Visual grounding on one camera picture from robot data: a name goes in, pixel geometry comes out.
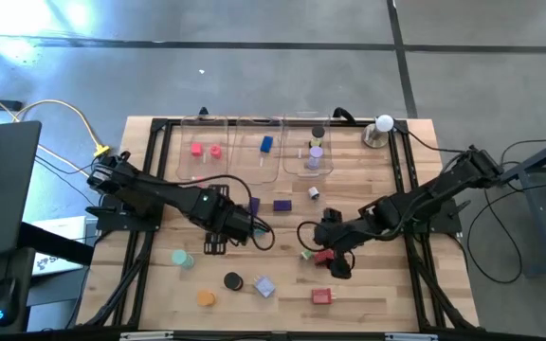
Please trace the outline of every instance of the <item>wooden tabletop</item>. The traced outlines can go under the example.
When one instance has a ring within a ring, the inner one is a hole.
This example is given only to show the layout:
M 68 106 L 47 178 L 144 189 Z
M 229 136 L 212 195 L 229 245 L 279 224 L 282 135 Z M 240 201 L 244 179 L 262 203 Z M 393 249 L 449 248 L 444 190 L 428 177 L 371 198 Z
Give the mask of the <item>wooden tabletop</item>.
M 130 151 L 130 163 L 142 166 L 152 117 L 128 117 L 121 151 Z M 409 120 L 409 129 L 431 146 L 437 146 L 433 123 L 429 119 Z M 259 216 L 276 231 L 273 249 L 262 252 L 250 242 L 247 246 L 228 246 L 224 256 L 202 254 L 204 231 L 166 206 L 161 229 L 155 235 L 154 249 L 146 285 L 140 328 L 143 330 L 230 330 L 230 331 L 313 331 L 383 332 L 417 331 L 414 301 L 406 248 L 403 239 L 367 242 L 355 250 L 356 264 L 351 279 L 332 278 L 329 270 L 302 260 L 296 227 L 305 220 L 319 221 L 329 206 L 342 211 L 343 218 L 358 216 L 357 209 L 374 199 L 395 193 L 389 148 L 363 146 L 362 128 L 335 128 L 332 131 L 334 171 L 326 177 L 298 178 L 287 173 L 280 162 L 275 182 L 250 186 L 261 199 Z M 406 163 L 398 141 L 403 172 Z M 155 155 L 159 155 L 161 138 Z M 435 177 L 442 164 L 440 155 L 411 141 L 419 182 Z M 166 180 L 176 180 L 181 134 L 174 128 L 166 165 Z M 158 159 L 154 160 L 153 172 Z M 230 196 L 236 203 L 247 203 L 245 190 L 233 182 Z M 316 201 L 307 190 L 315 186 L 321 193 Z M 292 212 L 273 212 L 273 200 L 292 200 Z M 85 285 L 78 323 L 92 317 L 111 295 L 121 273 L 127 232 L 115 232 L 96 247 Z M 262 244 L 268 242 L 263 237 Z M 464 317 L 473 324 L 478 319 L 471 295 L 464 257 L 448 236 L 432 235 L 431 247 L 441 287 Z M 184 270 L 172 264 L 174 249 L 184 249 L 195 265 Z M 244 289 L 225 288 L 223 277 L 236 272 L 245 281 Z M 276 285 L 270 298 L 260 296 L 251 285 L 257 276 L 268 276 Z M 135 284 L 126 302 L 131 311 Z M 313 305 L 311 290 L 332 288 L 332 305 Z M 211 307 L 197 305 L 197 292 L 210 290 L 216 295 Z M 433 322 L 430 294 L 423 290 L 429 321 Z

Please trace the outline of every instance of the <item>concrete floor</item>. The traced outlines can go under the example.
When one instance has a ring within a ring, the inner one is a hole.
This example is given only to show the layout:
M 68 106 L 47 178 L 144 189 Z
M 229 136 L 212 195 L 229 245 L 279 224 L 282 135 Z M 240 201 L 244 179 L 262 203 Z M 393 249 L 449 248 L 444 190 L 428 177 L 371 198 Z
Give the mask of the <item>concrete floor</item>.
M 395 4 L 406 44 L 546 46 L 546 0 Z M 0 35 L 361 46 L 394 42 L 386 0 L 0 0 Z M 360 117 L 430 117 L 442 147 L 475 144 L 497 158 L 515 141 L 546 138 L 546 53 L 408 52 L 416 104 L 416 112 L 408 113 L 396 53 L 389 50 L 78 48 L 39 42 L 0 42 L 0 99 L 69 101 L 113 146 L 120 142 L 127 116 L 195 115 L 201 106 L 221 115 L 330 113 L 343 106 Z M 28 117 L 44 123 L 44 145 L 78 165 L 89 164 L 93 147 L 72 113 L 45 105 Z M 0 122 L 8 120 L 0 113 Z M 508 157 L 520 160 L 541 147 L 520 146 Z M 98 199 L 81 176 L 67 178 Z M 490 191 L 492 197 L 502 192 Z M 462 213 L 467 229 L 483 207 L 483 196 L 473 190 L 460 198 L 472 200 Z M 25 220 L 83 214 L 85 204 L 36 166 Z M 532 263 L 537 235 L 524 199 L 516 195 L 495 207 L 525 263 Z M 512 277 L 518 267 L 515 251 L 491 215 L 484 214 L 477 228 L 473 253 L 482 266 L 496 277 Z M 470 268 L 485 328 L 546 336 L 546 276 L 503 286 Z M 73 285 L 62 290 L 75 293 L 80 281 L 75 276 Z M 30 327 L 60 328 L 72 306 L 67 303 L 34 309 Z M 52 317 L 52 312 L 60 313 Z

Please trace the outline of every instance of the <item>computer mouse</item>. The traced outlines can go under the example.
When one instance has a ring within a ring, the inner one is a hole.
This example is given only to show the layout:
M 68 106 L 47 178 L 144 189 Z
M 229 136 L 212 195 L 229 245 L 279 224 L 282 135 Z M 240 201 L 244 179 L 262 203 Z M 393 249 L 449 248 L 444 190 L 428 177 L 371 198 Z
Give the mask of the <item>computer mouse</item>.
M 16 278 L 0 280 L 0 327 L 14 323 L 18 317 L 18 285 Z

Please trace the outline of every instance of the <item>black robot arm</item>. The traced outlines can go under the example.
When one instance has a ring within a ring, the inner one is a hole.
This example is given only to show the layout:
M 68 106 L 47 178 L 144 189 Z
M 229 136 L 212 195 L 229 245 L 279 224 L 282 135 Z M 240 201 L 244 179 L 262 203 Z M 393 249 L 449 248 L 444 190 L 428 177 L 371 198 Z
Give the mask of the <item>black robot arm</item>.
M 130 154 L 107 156 L 94 166 L 87 182 L 100 194 L 110 194 L 130 207 L 137 217 L 147 217 L 156 203 L 177 208 L 193 224 L 246 244 L 254 228 L 269 227 L 253 217 L 226 195 L 212 188 L 181 186 L 138 170 L 127 162 Z
M 442 173 L 408 193 L 381 197 L 359 210 L 360 217 L 342 222 L 340 215 L 326 208 L 324 219 L 315 228 L 314 242 L 335 252 L 330 264 L 332 276 L 350 278 L 351 267 L 345 254 L 369 240 L 391 241 L 413 224 L 426 222 L 442 204 L 467 188 L 490 188 L 502 168 L 486 151 L 471 146 L 459 154 Z

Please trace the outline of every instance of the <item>transparent container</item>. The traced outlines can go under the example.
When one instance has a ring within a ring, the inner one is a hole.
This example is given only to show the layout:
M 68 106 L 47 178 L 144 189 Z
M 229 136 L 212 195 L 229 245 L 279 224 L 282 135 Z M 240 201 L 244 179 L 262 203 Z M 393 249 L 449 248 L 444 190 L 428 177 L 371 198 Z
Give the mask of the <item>transparent container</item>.
M 228 173 L 229 145 L 226 117 L 193 116 L 180 121 L 180 158 L 176 175 L 197 180 Z
M 240 117 L 235 127 L 230 173 L 250 185 L 277 179 L 282 155 L 282 120 L 276 117 Z M 271 137 L 268 153 L 261 152 L 264 138 Z
M 299 177 L 327 175 L 334 170 L 330 116 L 298 112 L 283 117 L 283 169 Z

